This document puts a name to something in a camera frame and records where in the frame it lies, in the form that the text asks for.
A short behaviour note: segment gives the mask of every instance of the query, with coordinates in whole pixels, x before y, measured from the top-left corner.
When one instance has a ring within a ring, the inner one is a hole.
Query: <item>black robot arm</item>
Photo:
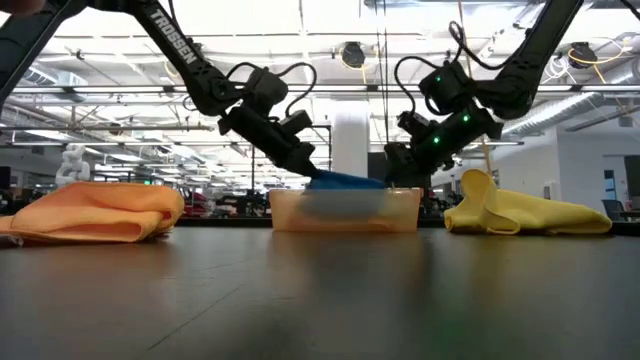
[[[297,111],[282,123],[269,119],[271,108],[286,98],[287,84],[258,67],[246,83],[230,81],[182,34],[158,0],[49,0],[35,15],[10,17],[0,28],[0,103],[11,94],[60,24],[86,7],[134,16],[180,73],[198,111],[221,116],[222,134],[234,130],[278,167],[305,176],[316,174],[309,160],[313,145],[296,136],[311,125],[307,113]],[[226,110],[240,100],[241,105],[227,114]]]
[[[430,175],[453,166],[452,155],[487,134],[500,139],[502,123],[476,104],[504,120],[524,116],[533,104],[544,68],[562,40],[583,0],[549,0],[526,39],[493,80],[475,81],[454,60],[436,68],[419,84],[427,107],[443,122],[426,121],[415,111],[402,113],[398,125],[411,135],[410,148],[401,143],[385,147],[390,163],[388,180],[416,174]],[[457,24],[453,34],[462,37]]]

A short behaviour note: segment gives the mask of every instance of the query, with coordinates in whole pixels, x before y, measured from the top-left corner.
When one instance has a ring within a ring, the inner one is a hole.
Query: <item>folded towel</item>
[[[514,235],[520,230],[547,234],[603,234],[611,220],[583,205],[546,200],[496,188],[493,179],[480,170],[462,175],[464,200],[445,211],[451,232]]]
[[[319,170],[318,175],[311,180],[307,189],[313,190],[343,190],[343,189],[384,189],[380,180],[367,179],[358,176]]]
[[[182,196],[166,186],[77,182],[0,218],[0,234],[41,242],[135,242],[169,230],[183,209]]]

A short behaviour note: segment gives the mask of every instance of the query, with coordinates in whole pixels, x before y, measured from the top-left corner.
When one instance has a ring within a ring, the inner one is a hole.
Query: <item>plastic container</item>
[[[420,189],[271,190],[276,231],[415,232]]]

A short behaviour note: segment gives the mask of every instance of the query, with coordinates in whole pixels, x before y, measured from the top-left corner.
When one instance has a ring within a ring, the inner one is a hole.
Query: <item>chair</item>
[[[628,218],[620,216],[620,212],[624,211],[624,206],[618,200],[602,200],[604,210],[611,221],[629,221]]]

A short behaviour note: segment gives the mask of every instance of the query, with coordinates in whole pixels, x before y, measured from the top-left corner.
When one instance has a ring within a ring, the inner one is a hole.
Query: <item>pillar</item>
[[[333,171],[367,177],[369,152],[369,104],[336,101],[332,124]]]

